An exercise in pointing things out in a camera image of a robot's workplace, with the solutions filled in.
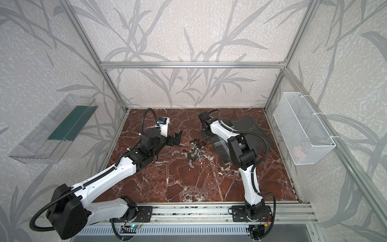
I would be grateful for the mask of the grey plastic organizer box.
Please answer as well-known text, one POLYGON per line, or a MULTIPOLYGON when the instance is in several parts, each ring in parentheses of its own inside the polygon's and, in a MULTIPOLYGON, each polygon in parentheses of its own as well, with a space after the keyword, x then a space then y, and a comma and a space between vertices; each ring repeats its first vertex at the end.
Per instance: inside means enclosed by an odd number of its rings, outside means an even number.
POLYGON ((260 133, 233 129, 217 118, 211 123, 211 131, 225 141, 231 163, 237 168, 248 170, 268 156, 270 143, 260 133))

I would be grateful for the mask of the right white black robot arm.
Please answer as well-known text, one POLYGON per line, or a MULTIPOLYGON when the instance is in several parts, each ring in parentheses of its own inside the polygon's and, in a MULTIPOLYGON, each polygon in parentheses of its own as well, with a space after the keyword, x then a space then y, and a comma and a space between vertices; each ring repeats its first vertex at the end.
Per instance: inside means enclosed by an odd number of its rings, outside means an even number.
POLYGON ((260 192, 256 171, 257 166, 269 153, 268 142, 260 134, 230 127, 221 120, 221 116, 216 118, 210 116, 210 113, 215 111, 216 109, 199 114, 202 128, 207 136, 217 135, 228 143, 231 163, 238 168, 242 177, 246 213, 255 219, 264 211, 264 197, 269 196, 260 192), (265 153, 260 159, 257 159, 259 152, 254 147, 254 136, 260 138, 265 144, 265 153))

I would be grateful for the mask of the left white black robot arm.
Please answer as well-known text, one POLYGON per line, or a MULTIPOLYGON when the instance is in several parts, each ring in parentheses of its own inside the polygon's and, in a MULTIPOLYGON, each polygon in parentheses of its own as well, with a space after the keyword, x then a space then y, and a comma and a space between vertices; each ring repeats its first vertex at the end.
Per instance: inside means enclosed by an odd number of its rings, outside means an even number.
POLYGON ((129 197, 110 202, 95 202, 95 199, 153 162, 165 146, 178 146, 181 136, 182 131, 170 136, 162 135, 158 129, 148 130, 112 166, 73 186, 63 184, 57 187, 51 201, 30 219, 30 229, 35 232, 56 231, 61 239, 67 240, 91 224, 115 218, 132 218, 136 204, 129 197))

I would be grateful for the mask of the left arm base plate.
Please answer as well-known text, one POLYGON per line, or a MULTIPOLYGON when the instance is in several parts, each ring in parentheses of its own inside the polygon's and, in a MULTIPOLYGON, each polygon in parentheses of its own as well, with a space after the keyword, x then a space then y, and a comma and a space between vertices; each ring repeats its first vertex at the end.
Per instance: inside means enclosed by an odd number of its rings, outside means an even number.
POLYGON ((149 223, 152 211, 152 206, 130 207, 121 219, 128 222, 149 223))

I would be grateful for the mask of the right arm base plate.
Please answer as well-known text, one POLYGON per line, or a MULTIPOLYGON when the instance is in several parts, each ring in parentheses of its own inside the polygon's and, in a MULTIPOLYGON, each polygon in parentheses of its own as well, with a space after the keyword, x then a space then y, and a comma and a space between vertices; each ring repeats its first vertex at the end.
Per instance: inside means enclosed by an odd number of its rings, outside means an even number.
POLYGON ((272 221, 272 210, 268 205, 259 206, 257 208, 249 208, 247 206, 232 206, 228 209, 228 213, 232 216, 233 222, 264 222, 272 221))

